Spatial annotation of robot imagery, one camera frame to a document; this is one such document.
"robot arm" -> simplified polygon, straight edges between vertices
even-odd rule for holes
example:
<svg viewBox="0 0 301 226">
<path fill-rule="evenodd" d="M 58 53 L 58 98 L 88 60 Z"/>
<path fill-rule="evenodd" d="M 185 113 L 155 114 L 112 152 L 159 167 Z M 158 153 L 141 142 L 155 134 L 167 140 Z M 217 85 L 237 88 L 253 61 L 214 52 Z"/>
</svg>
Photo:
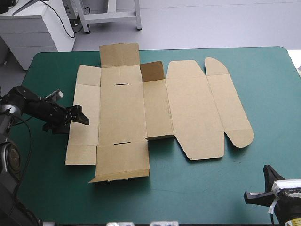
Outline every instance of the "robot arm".
<svg viewBox="0 0 301 226">
<path fill-rule="evenodd" d="M 69 133 L 70 122 L 89 125 L 81 106 L 62 107 L 57 100 L 63 97 L 60 90 L 47 97 L 38 97 L 26 87 L 13 87 L 0 97 L 0 225 L 41 226 L 26 207 L 16 198 L 22 182 L 20 155 L 17 146 L 9 139 L 11 126 L 20 120 L 23 113 L 46 122 L 43 131 Z"/>
</svg>

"green table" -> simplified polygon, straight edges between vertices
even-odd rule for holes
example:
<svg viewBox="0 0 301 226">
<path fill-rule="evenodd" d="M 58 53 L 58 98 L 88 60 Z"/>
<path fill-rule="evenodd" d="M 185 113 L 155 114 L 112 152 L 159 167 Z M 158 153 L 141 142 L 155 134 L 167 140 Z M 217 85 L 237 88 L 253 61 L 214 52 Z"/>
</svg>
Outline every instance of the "green table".
<svg viewBox="0 0 301 226">
<path fill-rule="evenodd" d="M 246 205 L 244 191 L 264 191 L 262 168 L 271 164 L 286 178 L 300 178 L 301 80 L 284 48 L 223 48 L 140 51 L 141 62 L 195 59 L 222 61 L 255 132 L 247 148 L 225 139 L 221 159 L 190 161 L 174 139 L 149 142 L 150 177 L 88 184 L 95 166 L 65 166 L 68 135 L 42 132 L 42 121 L 29 121 L 34 145 L 19 192 L 22 202 L 43 220 L 106 223 L 178 220 L 180 223 L 269 223 L 268 208 Z M 98 52 L 41 53 L 23 85 L 40 96 L 60 88 L 73 103 L 79 64 L 100 66 Z M 25 126 L 12 139 L 24 159 Z"/>
</svg>

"cable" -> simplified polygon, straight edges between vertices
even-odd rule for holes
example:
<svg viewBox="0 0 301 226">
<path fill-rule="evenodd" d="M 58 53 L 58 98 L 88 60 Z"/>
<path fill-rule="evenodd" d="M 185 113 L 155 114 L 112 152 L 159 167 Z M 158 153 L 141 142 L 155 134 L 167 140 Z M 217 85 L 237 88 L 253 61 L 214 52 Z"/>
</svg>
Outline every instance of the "cable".
<svg viewBox="0 0 301 226">
<path fill-rule="evenodd" d="M 274 219 L 273 219 L 273 214 L 271 213 L 270 216 L 271 216 L 271 223 L 272 223 L 272 226 L 275 226 L 275 224 L 274 224 Z"/>
<path fill-rule="evenodd" d="M 29 121 L 30 119 L 32 119 L 33 118 L 33 116 L 31 116 L 31 117 L 29 117 L 28 119 L 26 119 L 25 121 Z M 19 122 L 19 123 L 17 123 L 17 124 L 13 124 L 13 126 L 18 126 L 18 125 L 21 125 L 21 124 L 23 124 L 24 122 Z"/>
<path fill-rule="evenodd" d="M 25 162 L 25 165 L 24 165 L 24 169 L 23 169 L 22 175 L 21 175 L 21 177 L 20 177 L 20 181 L 19 181 L 19 183 L 17 184 L 17 186 L 15 187 L 14 192 L 13 192 L 14 204 L 13 204 L 13 206 L 12 206 L 12 208 L 11 208 L 9 214 L 8 214 L 8 217 L 9 217 L 10 214 L 13 212 L 15 206 L 16 206 L 16 203 L 17 203 L 17 202 L 16 202 L 16 193 L 17 193 L 17 191 L 19 190 L 19 187 L 20 187 L 21 183 L 23 182 L 24 175 L 25 175 L 25 173 L 26 173 L 26 170 L 27 170 L 28 165 L 29 165 L 30 158 L 31 158 L 31 156 L 32 156 L 32 144 L 33 144 L 33 139 L 32 139 L 32 132 L 31 132 L 31 130 L 30 130 L 30 127 L 29 127 L 29 125 L 27 124 L 27 122 L 26 122 L 25 120 L 23 120 L 23 119 L 20 118 L 19 116 L 13 115 L 13 114 L 10 113 L 9 111 L 1 112 L 0 114 L 6 114 L 6 115 L 8 115 L 8 116 L 11 116 L 11 117 L 13 117 L 13 118 L 17 118 L 17 119 L 21 120 L 21 121 L 26 125 L 26 127 L 27 127 L 27 129 L 28 129 L 28 132 L 29 132 L 29 138 L 30 138 L 29 152 L 28 152 L 28 154 L 27 154 L 27 159 L 26 159 L 26 162 Z"/>
<path fill-rule="evenodd" d="M 54 8 L 52 8 L 50 5 L 48 5 L 47 3 L 45 3 L 45 2 L 43 2 L 43 3 L 44 3 L 46 6 L 50 7 L 50 8 L 55 12 L 55 14 L 56 14 L 56 15 L 58 16 L 58 18 L 60 19 L 60 21 L 61 21 L 61 23 L 62 23 L 62 25 L 63 25 L 63 28 L 64 28 L 65 32 L 67 33 L 67 35 L 68 35 L 70 38 L 74 39 L 74 38 L 75 38 L 75 34 L 74 34 L 73 36 L 69 35 L 69 33 L 67 32 L 67 30 L 66 30 L 66 28 L 65 28 L 65 25 L 64 25 L 64 23 L 63 23 L 61 17 L 60 17 L 59 14 L 56 12 L 56 10 L 55 10 Z"/>
</svg>

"floor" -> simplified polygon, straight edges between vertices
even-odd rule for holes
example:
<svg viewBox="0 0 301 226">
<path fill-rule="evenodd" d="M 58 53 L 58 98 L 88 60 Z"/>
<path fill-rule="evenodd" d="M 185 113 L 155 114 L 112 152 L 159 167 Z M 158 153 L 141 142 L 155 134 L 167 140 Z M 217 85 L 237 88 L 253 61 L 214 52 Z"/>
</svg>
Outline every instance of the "floor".
<svg viewBox="0 0 301 226">
<path fill-rule="evenodd" d="M 105 1 L 83 0 L 91 13 L 105 11 Z M 282 46 L 301 66 L 301 0 L 140 0 L 143 29 L 135 22 L 92 24 L 91 33 L 76 35 L 74 51 L 99 45 L 138 42 L 140 49 Z M 118 11 L 134 7 L 118 1 Z M 0 45 L 0 55 L 4 52 Z M 0 66 L 2 94 L 21 84 L 23 71 L 13 55 Z"/>
</svg>

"cardboard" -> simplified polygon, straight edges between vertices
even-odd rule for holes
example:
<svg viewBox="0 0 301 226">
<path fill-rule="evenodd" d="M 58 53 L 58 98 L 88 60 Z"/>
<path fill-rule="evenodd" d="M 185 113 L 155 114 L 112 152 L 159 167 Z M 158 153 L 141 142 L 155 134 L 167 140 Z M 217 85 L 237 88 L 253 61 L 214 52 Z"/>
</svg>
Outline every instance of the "cardboard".
<svg viewBox="0 0 301 226">
<path fill-rule="evenodd" d="M 236 147 L 246 147 L 254 132 L 240 102 L 228 69 L 214 58 L 205 59 L 207 79 L 225 133 Z"/>
<path fill-rule="evenodd" d="M 187 157 L 223 157 L 224 129 L 207 78 L 197 62 L 170 62 L 166 84 L 174 135 Z"/>
<path fill-rule="evenodd" d="M 96 165 L 91 182 L 150 174 L 148 140 L 176 137 L 191 160 L 224 155 L 224 132 L 235 146 L 253 130 L 225 66 L 206 59 L 140 64 L 138 44 L 101 46 L 102 68 L 78 70 L 74 104 L 90 125 L 72 124 L 66 165 Z"/>
<path fill-rule="evenodd" d="M 82 106 L 90 125 L 71 123 L 66 165 L 95 165 L 100 110 L 100 75 L 98 67 L 81 65 L 77 73 L 74 105 Z"/>
</svg>

